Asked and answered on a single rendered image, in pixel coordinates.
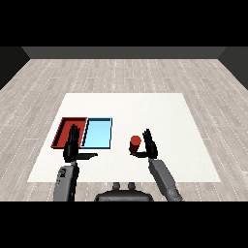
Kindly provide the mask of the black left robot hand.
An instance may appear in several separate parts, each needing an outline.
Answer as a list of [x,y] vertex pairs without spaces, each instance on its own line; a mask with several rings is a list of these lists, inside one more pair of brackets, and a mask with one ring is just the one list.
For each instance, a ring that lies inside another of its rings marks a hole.
[[79,153],[78,152],[78,139],[80,128],[73,124],[70,128],[68,140],[64,145],[63,158],[66,163],[72,163],[77,160],[89,160],[97,153]]

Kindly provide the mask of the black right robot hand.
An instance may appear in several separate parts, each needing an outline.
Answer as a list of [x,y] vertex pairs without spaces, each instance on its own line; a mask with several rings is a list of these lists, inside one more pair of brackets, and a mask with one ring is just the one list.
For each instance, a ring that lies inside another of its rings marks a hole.
[[145,151],[142,152],[131,152],[131,155],[138,158],[149,158],[156,159],[158,157],[158,149],[155,141],[152,139],[149,129],[146,129],[143,133],[143,139],[145,143]]

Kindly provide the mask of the small red can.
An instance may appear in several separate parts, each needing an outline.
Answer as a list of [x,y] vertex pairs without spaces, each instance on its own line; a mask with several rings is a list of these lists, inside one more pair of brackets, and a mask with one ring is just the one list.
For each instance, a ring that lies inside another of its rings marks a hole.
[[130,139],[129,150],[131,153],[136,153],[140,147],[141,138],[139,136],[132,136]]

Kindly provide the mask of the red shallow open box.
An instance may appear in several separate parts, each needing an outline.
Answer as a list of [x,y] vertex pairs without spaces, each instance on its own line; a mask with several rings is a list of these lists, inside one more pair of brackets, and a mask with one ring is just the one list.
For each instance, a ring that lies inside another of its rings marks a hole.
[[78,148],[81,148],[82,136],[86,126],[86,121],[86,117],[63,117],[56,131],[51,148],[64,148],[65,143],[68,141],[70,129],[73,124],[79,128]]

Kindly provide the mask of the light blue shallow open box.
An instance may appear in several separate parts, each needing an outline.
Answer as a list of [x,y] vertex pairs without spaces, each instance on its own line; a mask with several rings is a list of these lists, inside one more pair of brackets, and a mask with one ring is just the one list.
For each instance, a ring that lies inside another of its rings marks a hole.
[[81,138],[81,148],[110,149],[111,127],[110,117],[89,117]]

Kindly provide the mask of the dark grey robot body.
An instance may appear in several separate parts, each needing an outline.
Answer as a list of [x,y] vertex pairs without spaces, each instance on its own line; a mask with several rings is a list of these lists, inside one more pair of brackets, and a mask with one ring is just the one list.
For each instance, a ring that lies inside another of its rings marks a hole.
[[153,202],[153,198],[150,194],[138,191],[134,182],[128,183],[127,190],[121,190],[120,183],[114,182],[110,191],[96,196],[95,202]]

